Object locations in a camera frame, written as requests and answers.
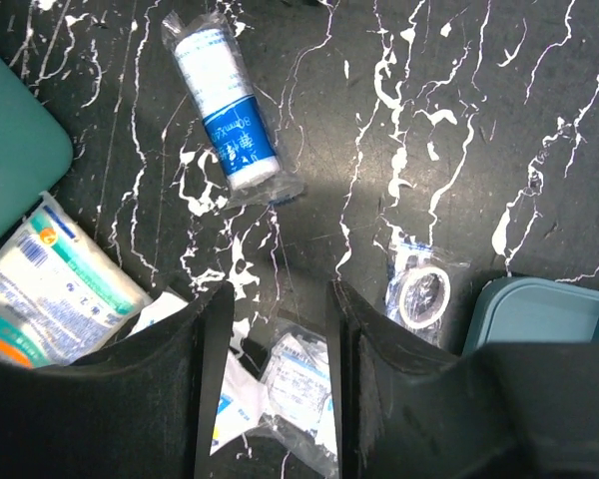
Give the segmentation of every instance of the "green stripe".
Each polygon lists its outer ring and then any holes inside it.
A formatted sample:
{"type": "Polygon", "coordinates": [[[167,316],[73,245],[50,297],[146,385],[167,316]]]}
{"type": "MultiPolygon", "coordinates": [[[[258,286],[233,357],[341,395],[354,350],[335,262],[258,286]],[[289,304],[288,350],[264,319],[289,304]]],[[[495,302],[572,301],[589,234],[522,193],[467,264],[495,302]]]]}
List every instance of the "green stripe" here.
{"type": "Polygon", "coordinates": [[[51,364],[31,339],[2,317],[0,317],[0,339],[21,351],[29,358],[34,367],[51,364]]]}

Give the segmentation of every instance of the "gauze package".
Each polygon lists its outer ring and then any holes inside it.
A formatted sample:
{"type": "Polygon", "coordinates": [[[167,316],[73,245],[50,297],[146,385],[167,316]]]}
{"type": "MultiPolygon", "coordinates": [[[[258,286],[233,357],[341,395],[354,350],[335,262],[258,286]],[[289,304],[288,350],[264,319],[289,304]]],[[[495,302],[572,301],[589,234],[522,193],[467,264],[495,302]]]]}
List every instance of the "gauze package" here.
{"type": "Polygon", "coordinates": [[[337,476],[337,445],[328,370],[321,336],[285,328],[271,349],[261,382],[269,392],[265,419],[273,436],[327,478],[337,476]]]}
{"type": "Polygon", "coordinates": [[[151,302],[47,193],[0,249],[0,359],[69,364],[151,302]]]}
{"type": "Polygon", "coordinates": [[[246,371],[229,351],[213,431],[211,454],[258,426],[269,404],[267,388],[246,371]]]}
{"type": "Polygon", "coordinates": [[[251,80],[227,19],[201,15],[189,26],[175,12],[162,22],[162,40],[173,53],[200,110],[227,177],[227,207],[279,203],[303,190],[284,169],[269,139],[251,80]]]}

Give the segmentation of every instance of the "white packet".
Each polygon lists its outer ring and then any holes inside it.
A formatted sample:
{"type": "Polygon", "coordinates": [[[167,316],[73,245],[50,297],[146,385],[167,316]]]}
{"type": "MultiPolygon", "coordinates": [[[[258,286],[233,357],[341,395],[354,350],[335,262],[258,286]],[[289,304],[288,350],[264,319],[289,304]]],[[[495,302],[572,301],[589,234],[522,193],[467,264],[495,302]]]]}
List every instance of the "white packet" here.
{"type": "Polygon", "coordinates": [[[160,294],[160,297],[140,312],[138,322],[135,323],[129,335],[135,334],[161,321],[165,317],[169,317],[171,314],[175,314],[179,310],[184,309],[187,304],[186,301],[172,292],[164,291],[160,294]]]}
{"type": "Polygon", "coordinates": [[[211,454],[256,427],[268,404],[266,387],[253,378],[229,351],[211,454]]]}
{"type": "Polygon", "coordinates": [[[278,335],[261,382],[273,436],[319,474],[337,477],[337,445],[328,352],[323,337],[300,326],[278,335]]]}
{"type": "Polygon", "coordinates": [[[149,296],[48,193],[0,249],[0,359],[66,365],[102,347],[149,296]]]}

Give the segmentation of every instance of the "blue label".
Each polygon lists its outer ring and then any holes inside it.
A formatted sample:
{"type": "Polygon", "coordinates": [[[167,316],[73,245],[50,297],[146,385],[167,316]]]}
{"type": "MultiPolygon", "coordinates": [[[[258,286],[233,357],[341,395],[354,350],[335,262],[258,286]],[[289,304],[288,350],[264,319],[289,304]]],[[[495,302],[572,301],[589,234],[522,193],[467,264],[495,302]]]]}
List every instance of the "blue label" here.
{"type": "Polygon", "coordinates": [[[231,399],[229,396],[227,396],[226,394],[222,394],[220,396],[220,402],[218,403],[218,414],[220,414],[222,411],[224,411],[227,407],[229,407],[229,405],[233,402],[233,399],[231,399]]]}
{"type": "Polygon", "coordinates": [[[275,155],[253,95],[208,115],[204,125],[227,177],[275,155]]]}
{"type": "Polygon", "coordinates": [[[285,357],[286,359],[294,362],[295,364],[303,367],[304,369],[310,371],[313,374],[316,374],[319,377],[322,377],[328,381],[330,381],[330,376],[328,374],[324,374],[323,372],[321,372],[319,369],[317,369],[316,367],[311,366],[310,364],[307,364],[305,361],[302,361],[300,358],[295,357],[293,354],[284,351],[282,353],[282,356],[285,357]]]}

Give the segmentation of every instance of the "plastic wrapper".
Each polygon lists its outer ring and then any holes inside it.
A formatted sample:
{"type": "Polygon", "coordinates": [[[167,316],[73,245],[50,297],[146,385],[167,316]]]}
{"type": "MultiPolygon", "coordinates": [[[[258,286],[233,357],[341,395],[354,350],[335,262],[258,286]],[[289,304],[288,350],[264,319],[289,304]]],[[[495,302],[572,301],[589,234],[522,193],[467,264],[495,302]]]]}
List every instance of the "plastic wrapper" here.
{"type": "Polygon", "coordinates": [[[0,249],[0,360],[69,364],[150,302],[45,193],[0,249]]]}
{"type": "Polygon", "coordinates": [[[238,43],[220,12],[185,26],[175,12],[162,22],[172,52],[220,159],[231,190],[227,207],[285,202],[303,181],[276,153],[238,43]]]}
{"type": "Polygon", "coordinates": [[[269,392],[263,416],[273,437],[308,467],[337,477],[337,446],[323,337],[285,324],[275,336],[261,382],[269,392]]]}
{"type": "Polygon", "coordinates": [[[468,262],[448,251],[408,239],[393,239],[388,247],[386,316],[439,346],[452,280],[468,267],[468,262]]]}

